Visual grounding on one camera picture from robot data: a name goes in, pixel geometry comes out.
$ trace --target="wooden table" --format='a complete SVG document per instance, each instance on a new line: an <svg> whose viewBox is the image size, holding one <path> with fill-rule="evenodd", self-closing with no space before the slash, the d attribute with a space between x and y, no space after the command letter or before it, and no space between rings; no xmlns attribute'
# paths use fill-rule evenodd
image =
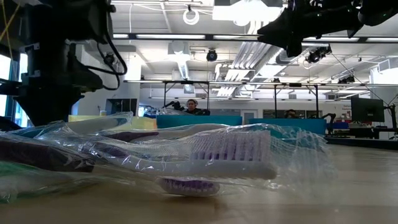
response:
<svg viewBox="0 0 398 224"><path fill-rule="evenodd" d="M332 146L339 179L326 199L251 189L186 198L102 184L0 205L8 223L398 223L398 153Z"/></svg>

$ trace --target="computer monitor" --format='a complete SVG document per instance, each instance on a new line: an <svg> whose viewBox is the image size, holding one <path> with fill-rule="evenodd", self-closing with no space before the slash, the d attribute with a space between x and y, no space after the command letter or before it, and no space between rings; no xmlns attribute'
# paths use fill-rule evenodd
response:
<svg viewBox="0 0 398 224"><path fill-rule="evenodd" d="M384 105L382 100L351 98L353 121L384 122Z"/></svg>

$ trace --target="teal cubicle divider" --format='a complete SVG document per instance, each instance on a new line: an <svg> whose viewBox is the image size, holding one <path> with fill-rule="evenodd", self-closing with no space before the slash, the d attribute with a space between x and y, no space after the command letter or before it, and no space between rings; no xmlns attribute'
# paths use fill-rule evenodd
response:
<svg viewBox="0 0 398 224"><path fill-rule="evenodd" d="M249 124L274 124L278 126L293 126L298 127L306 131L310 131L315 134L325 135L326 131L326 120L325 119L250 119Z"/></svg>
<svg viewBox="0 0 398 224"><path fill-rule="evenodd" d="M158 115L157 128L173 128L190 124L226 124L231 126L242 125L241 116L184 116Z"/></svg>

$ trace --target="desk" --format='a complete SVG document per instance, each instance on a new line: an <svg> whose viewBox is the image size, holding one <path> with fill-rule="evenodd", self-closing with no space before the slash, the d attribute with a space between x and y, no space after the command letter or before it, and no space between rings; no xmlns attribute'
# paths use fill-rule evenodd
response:
<svg viewBox="0 0 398 224"><path fill-rule="evenodd" d="M0 205L1 224L398 223L398 153L331 147L339 174L334 196L326 201L255 189L246 194L186 198L103 184Z"/></svg>
<svg viewBox="0 0 398 224"><path fill-rule="evenodd" d="M373 138L379 139L380 132L398 132L398 129L394 128L350 128L349 135L355 136L356 138Z"/></svg>

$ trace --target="person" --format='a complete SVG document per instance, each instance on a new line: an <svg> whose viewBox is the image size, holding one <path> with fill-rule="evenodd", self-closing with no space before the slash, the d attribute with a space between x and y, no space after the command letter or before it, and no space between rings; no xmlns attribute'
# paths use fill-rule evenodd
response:
<svg viewBox="0 0 398 224"><path fill-rule="evenodd" d="M285 111L285 118L297 118L296 111L293 109Z"/></svg>
<svg viewBox="0 0 398 224"><path fill-rule="evenodd" d="M198 102L196 100L190 99L187 101L187 110L186 113L196 114L197 112L201 111L201 109L197 108Z"/></svg>

